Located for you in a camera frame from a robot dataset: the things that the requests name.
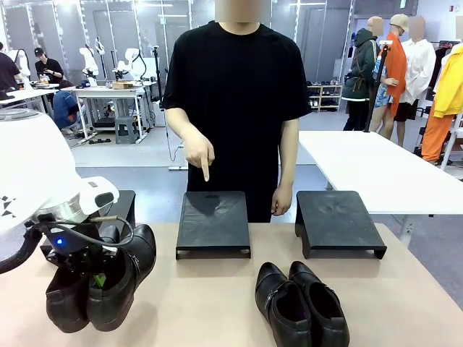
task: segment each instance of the leather shoe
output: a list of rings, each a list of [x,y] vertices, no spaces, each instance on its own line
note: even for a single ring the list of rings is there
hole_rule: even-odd
[[[88,324],[88,276],[58,268],[46,289],[46,314],[63,333],[76,333]]]
[[[270,262],[260,268],[255,302],[278,347],[311,347],[310,311],[304,298],[297,285]]]
[[[140,225],[134,230],[133,241],[119,249],[116,259],[105,272],[102,288],[95,278],[90,279],[87,313],[97,330],[112,331],[123,323],[135,291],[150,274],[155,262],[153,231],[147,225]]]
[[[289,279],[302,291],[312,313],[312,343],[314,347],[347,347],[349,328],[338,296],[322,283],[302,262],[293,262]]]

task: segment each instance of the man's right hand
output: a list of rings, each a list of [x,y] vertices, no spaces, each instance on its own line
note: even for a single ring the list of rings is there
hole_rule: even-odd
[[[384,80],[384,84],[385,85],[391,85],[391,86],[394,86],[394,87],[397,87],[399,85],[399,81],[396,80],[395,78],[386,78]]]
[[[197,129],[191,130],[184,136],[185,157],[188,163],[201,168],[204,174],[204,180],[209,181],[209,166],[214,159],[214,148],[209,140]]]

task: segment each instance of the neck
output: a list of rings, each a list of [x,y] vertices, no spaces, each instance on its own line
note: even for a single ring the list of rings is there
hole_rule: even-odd
[[[220,22],[220,26],[229,33],[235,35],[249,35],[257,31],[260,27],[260,23],[231,23],[231,22]]]
[[[393,33],[395,36],[399,37],[400,34],[399,34],[399,28],[396,27],[395,25],[392,25],[391,26],[391,33]]]

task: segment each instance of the orange shirt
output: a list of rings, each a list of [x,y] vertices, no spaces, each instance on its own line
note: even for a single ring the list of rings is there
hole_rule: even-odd
[[[399,108],[400,95],[402,95],[407,86],[407,83],[405,82],[405,75],[407,73],[407,56],[405,55],[402,44],[397,36],[393,33],[389,33],[386,40],[393,41],[392,45],[389,46],[388,56],[386,57],[387,77],[394,78],[399,81],[399,85],[396,87],[393,85],[388,86],[387,92],[388,95],[394,98],[391,107],[391,115],[395,117],[397,109]]]

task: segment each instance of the black t-shirt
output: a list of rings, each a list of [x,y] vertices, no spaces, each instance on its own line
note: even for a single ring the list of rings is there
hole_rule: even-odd
[[[46,64],[44,64],[40,60],[37,61],[35,63],[35,69],[37,70],[37,76],[40,74],[46,74],[45,72],[43,72],[43,70],[46,70],[46,69],[54,71],[54,72],[58,72],[64,76],[64,72],[63,72],[63,69],[61,68],[61,65],[59,65],[59,62],[57,62],[54,59],[48,59],[46,61]],[[46,75],[50,77],[50,83],[60,83],[63,80],[63,77],[56,77],[56,76],[53,76],[52,74],[46,74]]]
[[[20,70],[12,59],[6,54],[0,53],[0,90],[8,90],[13,87],[18,90],[15,75],[19,74]]]
[[[265,25],[249,35],[216,22],[187,31],[174,46],[164,105],[185,110],[214,147],[210,181],[190,166],[190,190],[276,187],[283,122],[310,113],[300,51]]]

